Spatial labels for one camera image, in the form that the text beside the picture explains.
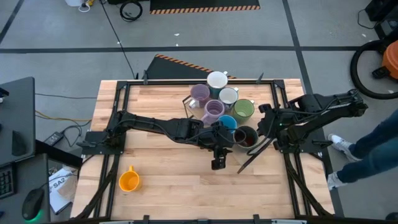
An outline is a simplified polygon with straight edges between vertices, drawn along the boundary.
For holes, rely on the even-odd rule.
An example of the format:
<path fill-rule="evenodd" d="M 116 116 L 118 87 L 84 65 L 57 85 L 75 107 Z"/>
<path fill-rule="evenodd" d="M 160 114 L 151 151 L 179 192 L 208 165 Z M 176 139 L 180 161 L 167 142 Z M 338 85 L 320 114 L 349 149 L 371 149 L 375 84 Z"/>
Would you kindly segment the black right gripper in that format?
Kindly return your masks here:
<path fill-rule="evenodd" d="M 258 108 L 260 113 L 264 113 L 264 117 L 257 124 L 258 135 L 269 139 L 276 138 L 279 143 L 284 142 L 285 136 L 282 132 L 283 125 L 281 124 L 283 108 L 279 105 L 273 108 L 270 104 L 262 104 Z"/>

